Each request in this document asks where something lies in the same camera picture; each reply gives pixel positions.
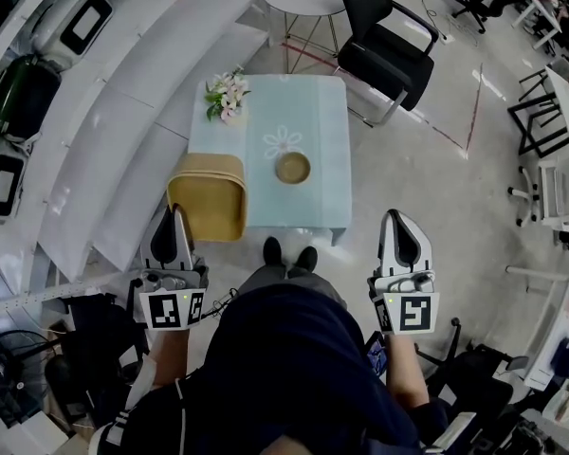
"person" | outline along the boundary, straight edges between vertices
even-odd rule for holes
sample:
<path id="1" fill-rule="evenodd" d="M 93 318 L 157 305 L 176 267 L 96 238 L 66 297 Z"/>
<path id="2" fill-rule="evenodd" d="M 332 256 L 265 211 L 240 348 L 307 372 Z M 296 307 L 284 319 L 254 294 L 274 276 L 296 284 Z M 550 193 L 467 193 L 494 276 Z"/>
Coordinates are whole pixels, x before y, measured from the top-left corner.
<path id="1" fill-rule="evenodd" d="M 569 11 L 567 9 L 567 1 L 566 0 L 544 0 L 544 7 L 547 10 L 551 10 L 554 16 L 557 19 L 557 22 L 560 24 L 562 19 L 569 18 Z M 527 31 L 531 29 L 534 34 L 539 34 L 543 31 L 550 31 L 552 30 L 552 24 L 548 22 L 544 16 L 540 15 L 538 17 L 537 22 L 533 27 L 526 27 Z"/>
<path id="2" fill-rule="evenodd" d="M 119 419 L 122 452 L 377 455 L 430 446 L 448 420 L 429 398 L 412 340 L 387 339 L 384 385 L 346 302 L 314 273 L 317 250 L 304 249 L 288 273 L 276 239 L 263 253 L 199 370 L 186 377 L 189 331 L 156 340 L 156 389 Z"/>

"floor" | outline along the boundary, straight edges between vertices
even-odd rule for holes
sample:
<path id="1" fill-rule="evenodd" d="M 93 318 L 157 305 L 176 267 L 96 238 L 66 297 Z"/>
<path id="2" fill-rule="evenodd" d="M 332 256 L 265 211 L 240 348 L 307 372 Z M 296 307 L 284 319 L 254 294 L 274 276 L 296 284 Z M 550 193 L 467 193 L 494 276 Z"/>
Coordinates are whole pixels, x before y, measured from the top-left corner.
<path id="1" fill-rule="evenodd" d="M 396 1 L 426 18 L 421 0 Z M 317 248 L 317 273 L 338 289 L 368 337 L 377 322 L 366 279 L 377 266 L 381 217 L 394 208 L 412 217 L 432 243 L 441 303 L 436 332 L 417 337 L 422 348 L 433 355 L 444 353 L 452 336 L 450 319 L 458 317 L 464 339 L 485 341 L 512 355 L 523 352 L 543 298 L 527 294 L 524 281 L 506 275 L 505 266 L 569 272 L 569 253 L 554 246 L 550 229 L 515 226 L 517 204 L 506 194 L 508 186 L 522 185 L 517 155 L 520 133 L 506 107 L 523 92 L 518 80 L 543 68 L 549 58 L 531 48 L 534 38 L 521 27 L 510 26 L 518 16 L 512 8 L 501 18 L 489 20 L 487 34 L 480 35 L 471 17 L 461 15 L 457 21 L 449 17 L 458 9 L 456 3 L 424 1 L 436 13 L 435 23 L 448 36 L 447 43 L 436 43 L 431 82 L 412 112 L 399 109 L 385 127 L 375 129 L 349 116 L 353 222 L 338 246 L 330 246 L 326 232 L 266 229 L 248 230 L 233 244 L 197 244 L 197 252 L 211 268 L 210 302 L 226 296 L 261 265 L 262 244 L 273 234 L 281 240 L 290 262 L 308 244 Z M 265 25 L 257 14 L 245 19 Z M 313 24 L 300 19 L 295 31 L 304 35 Z M 393 14 L 383 24 L 418 46 L 427 43 L 421 28 L 401 14 Z M 272 25 L 282 34 L 282 14 L 272 12 Z M 335 28 L 342 45 L 351 34 L 345 13 L 335 17 Z M 317 28 L 315 39 L 332 45 L 326 22 Z M 293 63 L 302 45 L 290 42 L 290 46 Z M 283 72 L 284 57 L 285 48 L 277 42 L 262 48 L 246 72 Z M 298 69 L 331 74 L 334 61 L 308 48 Z M 358 88 L 357 82 L 342 77 Z M 349 104 L 373 110 L 376 116 L 377 104 L 383 114 L 387 104 L 380 96 L 367 89 L 363 95 L 373 102 L 350 92 Z M 535 161 L 530 156 L 523 164 L 534 167 Z M 7 294 L 0 280 L 0 296 Z M 23 311 L 0 315 L 0 331 L 13 325 L 34 330 L 33 321 L 41 316 L 39 311 L 30 313 L 34 320 Z M 46 317 L 42 320 L 48 325 Z M 202 364 L 216 326 L 216 319 L 207 319 L 192 330 L 191 369 Z"/>

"wooden bowl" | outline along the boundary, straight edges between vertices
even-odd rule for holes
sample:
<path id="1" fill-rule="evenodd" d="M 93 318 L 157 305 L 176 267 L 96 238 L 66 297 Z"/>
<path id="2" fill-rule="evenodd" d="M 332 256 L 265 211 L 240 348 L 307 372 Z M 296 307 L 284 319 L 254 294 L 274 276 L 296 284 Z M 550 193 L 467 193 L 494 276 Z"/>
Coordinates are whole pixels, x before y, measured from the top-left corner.
<path id="1" fill-rule="evenodd" d="M 276 175 L 286 184 L 301 184 L 310 176 L 310 161 L 299 152 L 281 155 L 276 162 Z"/>

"black stand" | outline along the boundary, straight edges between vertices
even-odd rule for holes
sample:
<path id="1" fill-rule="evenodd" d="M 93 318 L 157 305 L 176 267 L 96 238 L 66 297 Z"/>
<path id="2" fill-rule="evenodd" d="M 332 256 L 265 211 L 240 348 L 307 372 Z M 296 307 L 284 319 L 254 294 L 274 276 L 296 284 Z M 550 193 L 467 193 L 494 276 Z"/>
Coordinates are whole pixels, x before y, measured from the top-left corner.
<path id="1" fill-rule="evenodd" d="M 455 0 L 455 1 L 459 4 L 462 4 L 464 6 L 464 8 L 459 10 L 459 11 L 456 11 L 451 16 L 454 19 L 456 19 L 458 15 L 461 15 L 462 13 L 466 13 L 469 11 L 471 13 L 472 17 L 474 17 L 474 20 L 476 20 L 476 22 L 478 23 L 478 25 L 480 27 L 478 33 L 484 34 L 486 32 L 486 30 L 485 30 L 485 26 L 483 25 L 483 22 L 486 21 L 486 17 L 483 17 L 483 16 L 479 15 L 478 13 L 476 13 L 476 11 L 472 10 L 470 8 L 470 6 L 472 4 L 469 0 Z"/>
<path id="2" fill-rule="evenodd" d="M 567 134 L 567 128 L 566 127 L 563 127 L 560 130 L 558 130 L 554 133 L 551 133 L 550 135 L 545 136 L 544 138 L 537 140 L 537 141 L 531 135 L 531 130 L 533 129 L 534 119 L 541 117 L 543 115 L 547 115 L 548 113 L 552 113 L 553 111 L 558 111 L 560 108 L 557 104 L 554 104 L 553 106 L 551 106 L 549 108 L 545 108 L 543 110 L 540 110 L 537 113 L 534 113 L 533 115 L 529 115 L 529 121 L 527 122 L 526 128 L 523 125 L 523 122 L 521 121 L 521 119 L 516 114 L 517 111 L 524 110 L 526 108 L 529 108 L 530 106 L 535 106 L 535 105 L 540 104 L 540 103 L 551 101 L 556 96 L 557 95 L 555 93 L 549 93 L 549 94 L 540 96 L 539 98 L 535 98 L 534 100 L 529 100 L 527 102 L 517 104 L 516 106 L 512 106 L 511 108 L 508 108 L 508 113 L 510 114 L 512 119 L 514 119 L 514 122 L 516 123 L 516 125 L 519 127 L 519 130 L 521 130 L 521 133 L 523 134 L 523 138 L 521 139 L 521 146 L 519 147 L 519 155 L 523 155 L 523 154 L 526 154 L 527 152 L 530 152 L 531 150 L 535 150 L 536 153 L 538 154 L 539 158 L 544 158 L 545 156 L 548 156 L 548 155 L 554 153 L 556 150 L 560 150 L 562 147 L 569 144 L 569 137 L 567 137 L 567 138 L 557 142 L 555 145 L 551 146 L 550 148 L 548 148 L 546 150 L 542 150 L 540 148 L 542 145 L 545 145 L 546 143 L 548 143 L 552 140 L 555 140 L 558 137 L 562 137 L 563 135 L 566 135 Z"/>

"shoe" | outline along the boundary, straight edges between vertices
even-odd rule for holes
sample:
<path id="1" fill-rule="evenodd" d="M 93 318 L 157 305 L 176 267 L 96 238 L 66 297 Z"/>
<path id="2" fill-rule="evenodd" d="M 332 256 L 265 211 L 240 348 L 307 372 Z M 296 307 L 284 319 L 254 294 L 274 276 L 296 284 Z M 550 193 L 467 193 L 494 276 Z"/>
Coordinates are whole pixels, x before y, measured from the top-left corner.
<path id="1" fill-rule="evenodd" d="M 298 268 L 303 268 L 310 273 L 316 268 L 316 264 L 319 262 L 319 253 L 313 246 L 308 246 L 302 251 L 300 257 L 295 262 L 295 266 Z"/>
<path id="2" fill-rule="evenodd" d="M 264 243 L 264 262 L 268 265 L 283 264 L 283 251 L 276 238 L 270 236 Z"/>

